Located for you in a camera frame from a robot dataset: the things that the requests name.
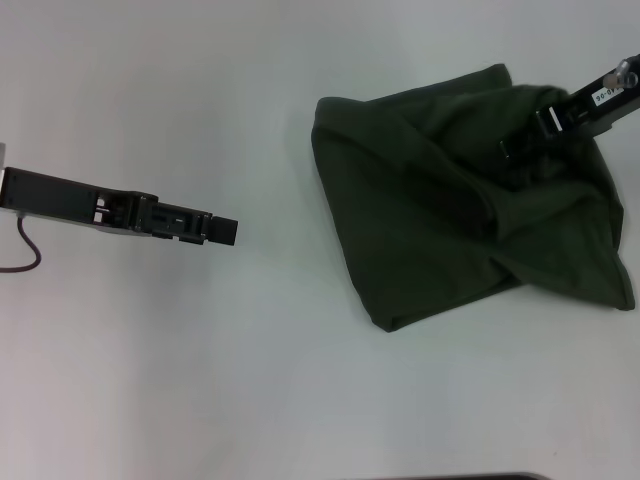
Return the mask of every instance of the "green fabric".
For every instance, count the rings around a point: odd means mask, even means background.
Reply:
[[[386,331],[523,283],[635,306],[623,210],[592,140],[510,164],[497,145],[566,92],[504,65],[318,103],[313,151],[353,284]]]

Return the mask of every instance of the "dark green cloth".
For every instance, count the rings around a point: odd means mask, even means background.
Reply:
[[[353,284],[386,331],[523,283],[635,306],[623,210],[592,140],[526,163],[497,146],[566,96],[504,65],[368,102],[318,103],[313,151]]]

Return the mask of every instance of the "white table surface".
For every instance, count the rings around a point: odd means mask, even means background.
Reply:
[[[524,287],[394,334],[351,286],[311,155],[323,96],[505,62],[576,90],[639,53],[604,1],[3,0],[7,165],[239,220],[234,248],[27,219],[0,276],[0,478],[640,472],[640,324]],[[640,274],[640,114],[599,139]],[[0,264],[31,261],[0,215]]]

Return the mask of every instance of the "cable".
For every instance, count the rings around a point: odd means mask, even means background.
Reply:
[[[24,233],[24,228],[22,228],[22,220],[23,220],[23,217],[18,217],[18,232],[20,232],[20,236],[22,237],[22,239],[27,243],[27,245],[29,245],[31,250],[33,250],[33,253],[36,254],[36,259],[33,261],[32,264],[25,265],[24,267],[0,267],[0,273],[28,272],[29,270],[33,270],[38,265],[40,265],[40,262],[42,261],[42,255],[40,254],[40,250],[38,250],[38,247],[36,247],[35,243],[33,243],[31,239],[27,237],[27,234]]]

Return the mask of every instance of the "white label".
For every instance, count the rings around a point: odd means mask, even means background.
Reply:
[[[611,100],[622,92],[624,92],[624,88],[601,88],[591,96],[593,97],[593,101],[596,103],[596,107],[599,107],[604,102]]]

